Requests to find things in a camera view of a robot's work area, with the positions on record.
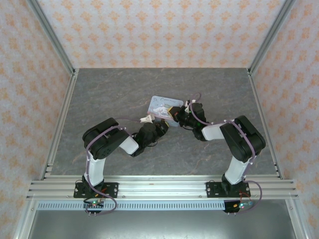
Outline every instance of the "wire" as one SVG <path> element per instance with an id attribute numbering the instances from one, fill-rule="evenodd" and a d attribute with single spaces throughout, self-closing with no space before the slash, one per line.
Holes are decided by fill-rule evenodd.
<path id="1" fill-rule="evenodd" d="M 86 203 L 86 204 L 93 204 L 93 202 L 89 202 L 89 201 L 88 201 L 88 200 L 90 200 L 90 199 L 96 200 L 96 198 L 86 198 L 86 199 L 83 200 L 83 202 Z"/>
<path id="2" fill-rule="evenodd" d="M 259 197 L 259 200 L 257 201 L 257 203 L 254 206 L 252 206 L 251 208 L 249 208 L 247 210 L 244 210 L 242 212 L 237 212 L 236 214 L 243 214 L 243 213 L 246 213 L 246 212 L 249 212 L 249 211 L 253 210 L 254 208 L 257 207 L 257 205 L 260 203 L 260 201 L 261 201 L 261 199 L 263 197 L 263 190 L 261 189 L 261 186 L 259 185 L 259 183 L 255 182 L 255 181 L 252 181 L 252 180 L 244 181 L 244 182 L 245 183 L 255 183 L 258 186 L 259 190 L 260 190 L 260 197 Z"/>
<path id="3" fill-rule="evenodd" d="M 98 215 L 105 215 L 105 214 L 108 214 L 108 213 L 113 212 L 113 211 L 116 209 L 116 207 L 118 206 L 118 203 L 117 203 L 116 200 L 115 200 L 113 197 L 111 197 L 110 195 L 104 194 L 104 193 L 100 192 L 99 190 L 97 190 L 97 189 L 95 189 L 95 188 L 93 187 L 93 185 L 92 185 L 92 183 L 91 183 L 91 180 L 90 180 L 90 175 L 89 175 L 90 160 L 93 160 L 93 158 L 91 158 L 91 154 L 89 153 L 89 149 L 90 149 L 90 147 L 92 146 L 92 144 L 94 144 L 99 138 L 103 137 L 106 133 L 108 133 L 108 132 L 110 132 L 110 131 L 112 131 L 112 130 L 114 130 L 114 129 L 116 129 L 116 128 L 118 128 L 118 129 L 124 129 L 124 127 L 123 127 L 123 126 L 120 126 L 120 125 L 117 125 L 117 126 L 113 126 L 113 127 L 108 128 L 107 130 L 103 131 L 103 132 L 100 133 L 98 136 L 96 136 L 96 137 L 88 144 L 88 146 L 87 146 L 86 149 L 85 149 L 85 150 L 86 150 L 86 156 L 87 156 L 85 173 L 86 173 L 86 175 L 87 175 L 87 182 L 88 182 L 90 188 L 91 188 L 94 192 L 96 192 L 96 193 L 98 193 L 98 194 L 100 194 L 100 195 L 102 195 L 102 196 L 104 196 L 104 197 L 106 197 L 106 198 L 109 198 L 109 199 L 111 199 L 111 200 L 114 202 L 114 207 L 113 207 L 111 210 L 108 210 L 108 211 L 99 213 Z"/>
<path id="4" fill-rule="evenodd" d="M 230 121 L 230 120 L 226 120 L 225 121 L 226 123 L 231 123 L 233 126 L 235 126 L 235 128 L 240 132 L 240 134 L 243 136 L 243 138 L 245 139 L 246 143 L 248 144 L 251 152 L 252 152 L 252 157 L 251 159 L 249 160 L 249 163 L 243 173 L 243 178 L 245 177 L 246 173 L 247 173 L 247 170 L 250 168 L 250 166 L 253 164 L 253 162 L 255 161 L 255 158 L 256 158 L 256 152 L 254 150 L 254 147 L 253 145 L 251 144 L 251 142 L 249 141 L 249 139 L 247 138 L 247 136 L 245 135 L 245 133 L 242 131 L 242 129 L 237 125 L 235 124 L 233 121 Z"/>
<path id="5" fill-rule="evenodd" d="M 242 192 L 242 191 L 239 191 L 239 194 L 240 194 L 240 202 L 242 201 L 243 194 L 244 194 L 244 195 L 246 195 L 246 196 L 249 198 L 249 200 L 252 202 L 252 200 L 251 200 L 250 196 L 249 196 L 247 193 Z"/>
<path id="6" fill-rule="evenodd" d="M 104 193 L 106 190 L 107 190 L 107 188 L 102 189 L 102 190 L 101 190 L 101 193 Z"/>
<path id="7" fill-rule="evenodd" d="M 196 116 L 196 114 L 193 113 L 192 104 L 193 104 L 192 102 L 189 104 L 189 109 L 190 109 L 191 113 L 193 114 L 194 118 L 195 118 L 198 122 L 200 122 L 200 123 L 202 123 L 202 124 L 204 124 L 204 125 L 212 125 L 212 123 L 207 123 L 207 122 L 201 121 L 201 120 Z"/>

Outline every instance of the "perforated metal strip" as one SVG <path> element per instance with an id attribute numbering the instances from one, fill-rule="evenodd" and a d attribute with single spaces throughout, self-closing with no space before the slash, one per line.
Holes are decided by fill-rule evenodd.
<path id="1" fill-rule="evenodd" d="M 113 208 L 113 202 L 104 202 L 104 210 Z M 37 210 L 80 211 L 85 204 L 79 201 L 39 201 Z M 224 201 L 119 201 L 118 211 L 192 211 L 224 210 Z"/>

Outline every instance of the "gray floor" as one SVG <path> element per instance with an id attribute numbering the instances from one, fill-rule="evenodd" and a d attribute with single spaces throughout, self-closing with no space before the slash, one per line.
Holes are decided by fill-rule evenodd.
<path id="1" fill-rule="evenodd" d="M 85 168 L 83 133 L 109 117 L 146 116 L 152 96 L 187 100 L 201 92 L 209 121 L 245 115 L 265 137 L 246 69 L 142 68 L 80 69 L 52 174 L 81 175 Z M 142 126 L 122 120 L 133 133 Z M 191 131 L 171 127 L 156 147 L 138 157 L 117 149 L 106 161 L 105 175 L 223 174 L 231 153 L 224 140 L 201 142 Z M 268 146 L 249 174 L 275 174 Z"/>
<path id="2" fill-rule="evenodd" d="M 285 201 L 264 200 L 248 213 L 38 211 L 29 239 L 295 239 Z"/>

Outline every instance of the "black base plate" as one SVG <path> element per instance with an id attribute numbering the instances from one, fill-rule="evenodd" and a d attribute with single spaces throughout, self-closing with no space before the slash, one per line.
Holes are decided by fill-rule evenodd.
<path id="1" fill-rule="evenodd" d="M 207 182 L 206 183 L 206 193 L 208 198 L 246 198 L 245 194 L 240 195 L 239 191 L 247 193 L 250 197 L 250 190 L 248 183 L 242 183 L 236 190 L 232 190 L 227 195 L 221 186 L 221 182 Z"/>
<path id="2" fill-rule="evenodd" d="M 110 195 L 112 198 L 117 198 L 119 183 L 104 183 L 101 191 Z M 75 183 L 74 198 L 102 198 L 103 196 L 95 193 L 91 188 L 88 188 L 82 181 Z"/>

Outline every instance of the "floral wallpaper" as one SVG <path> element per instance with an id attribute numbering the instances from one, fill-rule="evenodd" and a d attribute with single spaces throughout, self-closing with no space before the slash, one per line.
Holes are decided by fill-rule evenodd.
<path id="1" fill-rule="evenodd" d="M 284 0 L 39 0 L 75 68 L 249 67 Z"/>
<path id="2" fill-rule="evenodd" d="M 0 1 L 0 42 L 0 238 L 10 239 L 45 163 L 69 74 L 26 0 Z"/>
<path id="3" fill-rule="evenodd" d="M 319 238 L 319 4 L 297 0 L 254 74 L 286 178 Z"/>

